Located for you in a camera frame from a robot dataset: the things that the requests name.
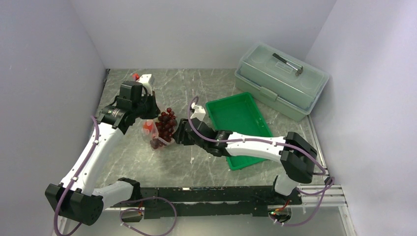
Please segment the purple grape bunch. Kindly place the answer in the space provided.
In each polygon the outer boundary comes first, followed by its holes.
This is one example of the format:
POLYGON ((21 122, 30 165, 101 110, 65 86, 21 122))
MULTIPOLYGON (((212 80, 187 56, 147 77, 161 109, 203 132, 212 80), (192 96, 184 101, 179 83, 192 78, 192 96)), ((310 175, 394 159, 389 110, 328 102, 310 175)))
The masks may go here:
POLYGON ((149 142, 153 149, 159 149, 174 143, 174 132, 177 130, 178 120, 174 110, 168 107, 153 120, 153 130, 149 142))

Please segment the clear zip top bag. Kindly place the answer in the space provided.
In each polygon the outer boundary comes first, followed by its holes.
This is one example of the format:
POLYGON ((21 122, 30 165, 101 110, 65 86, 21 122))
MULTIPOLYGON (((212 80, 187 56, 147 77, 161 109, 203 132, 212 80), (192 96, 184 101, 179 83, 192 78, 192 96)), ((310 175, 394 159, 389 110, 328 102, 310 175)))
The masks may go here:
POLYGON ((178 118, 172 107, 164 107, 154 119, 141 122, 141 132, 153 150, 164 148, 175 142, 174 133, 178 128, 178 118))

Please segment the red mango fruit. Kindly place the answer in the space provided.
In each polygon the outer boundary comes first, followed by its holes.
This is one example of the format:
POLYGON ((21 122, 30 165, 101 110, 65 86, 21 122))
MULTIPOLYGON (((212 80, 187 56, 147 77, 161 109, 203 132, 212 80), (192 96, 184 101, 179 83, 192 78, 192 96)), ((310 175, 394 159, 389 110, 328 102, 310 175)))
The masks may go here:
POLYGON ((153 120, 146 120, 142 126, 142 132, 149 135, 153 130, 153 120))

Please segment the green plastic tray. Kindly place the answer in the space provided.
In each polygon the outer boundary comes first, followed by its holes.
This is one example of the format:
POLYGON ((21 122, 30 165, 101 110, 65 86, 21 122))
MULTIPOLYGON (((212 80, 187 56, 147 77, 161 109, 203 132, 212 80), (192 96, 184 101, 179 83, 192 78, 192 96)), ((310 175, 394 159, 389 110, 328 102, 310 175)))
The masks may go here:
POLYGON ((272 137, 272 132, 263 115, 248 92, 207 102, 206 111, 216 130, 230 130, 244 135, 272 137))

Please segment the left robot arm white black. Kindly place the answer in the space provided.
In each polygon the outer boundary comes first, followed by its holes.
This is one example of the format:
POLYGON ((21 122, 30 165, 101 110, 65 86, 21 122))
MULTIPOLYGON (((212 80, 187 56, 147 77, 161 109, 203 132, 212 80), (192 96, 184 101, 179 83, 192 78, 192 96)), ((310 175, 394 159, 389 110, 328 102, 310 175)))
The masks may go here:
POLYGON ((125 81, 112 104, 93 117, 94 131, 69 173, 58 185, 50 184, 45 196, 53 208, 54 229, 60 216, 79 224, 94 224, 101 212, 120 202, 136 206, 141 200, 140 183, 120 178, 113 184, 95 184, 109 154, 137 119, 153 119, 160 113, 150 82, 125 81))

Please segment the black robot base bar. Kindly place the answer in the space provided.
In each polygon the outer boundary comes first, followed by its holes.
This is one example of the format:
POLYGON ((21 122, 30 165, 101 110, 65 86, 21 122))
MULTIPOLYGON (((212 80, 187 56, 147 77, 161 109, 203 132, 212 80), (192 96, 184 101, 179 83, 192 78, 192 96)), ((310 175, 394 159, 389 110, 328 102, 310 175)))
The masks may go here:
POLYGON ((117 207, 142 207, 145 219, 172 216, 251 215, 266 217, 274 208, 301 205, 300 194, 276 193, 271 186, 143 187, 139 196, 117 207))

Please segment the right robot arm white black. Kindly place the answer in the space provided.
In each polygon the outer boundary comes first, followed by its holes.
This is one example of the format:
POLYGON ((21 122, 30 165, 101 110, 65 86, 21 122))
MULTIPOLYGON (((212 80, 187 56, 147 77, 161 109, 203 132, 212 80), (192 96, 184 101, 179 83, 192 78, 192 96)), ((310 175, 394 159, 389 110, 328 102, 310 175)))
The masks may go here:
POLYGON ((252 156, 281 163, 284 168, 274 180, 271 198, 283 204, 299 184, 312 182, 317 150, 296 132, 281 137, 243 135, 229 130, 213 130, 203 121, 181 119, 173 134, 175 143, 197 145, 213 156, 252 156))

